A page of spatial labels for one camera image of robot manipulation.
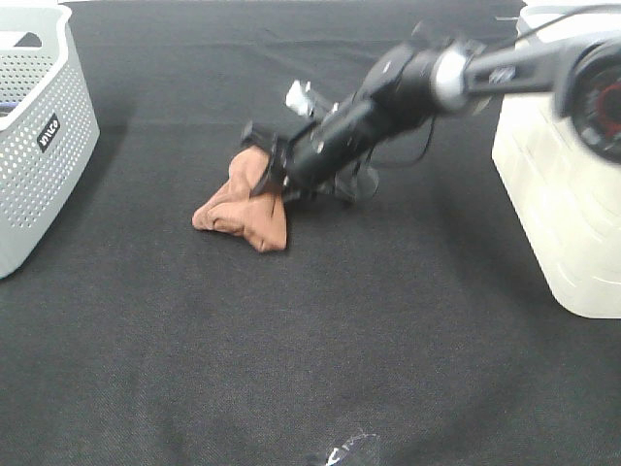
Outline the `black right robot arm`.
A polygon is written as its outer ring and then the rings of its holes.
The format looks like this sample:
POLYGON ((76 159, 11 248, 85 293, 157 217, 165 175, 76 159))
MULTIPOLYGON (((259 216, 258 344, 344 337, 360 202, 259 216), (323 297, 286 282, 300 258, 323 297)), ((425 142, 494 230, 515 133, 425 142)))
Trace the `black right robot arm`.
POLYGON ((583 34, 526 48, 486 50, 463 41, 414 36, 385 53, 348 97, 325 100, 303 83, 286 104, 307 119, 292 137, 249 125, 245 143, 268 154, 251 195, 314 192, 359 198, 376 182, 344 177, 360 158, 440 116, 471 110, 496 96, 551 93, 553 112, 568 119, 583 145, 607 161, 620 158, 620 37, 583 34))

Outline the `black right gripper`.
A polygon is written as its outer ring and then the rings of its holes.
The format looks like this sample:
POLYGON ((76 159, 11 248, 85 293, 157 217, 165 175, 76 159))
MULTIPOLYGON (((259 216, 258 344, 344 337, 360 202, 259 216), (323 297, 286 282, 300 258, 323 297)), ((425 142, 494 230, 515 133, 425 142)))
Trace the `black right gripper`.
POLYGON ((286 142, 251 120, 242 130, 241 146, 274 150, 249 195, 374 194, 378 174, 366 157, 387 135, 388 117, 371 99, 340 106, 286 142))

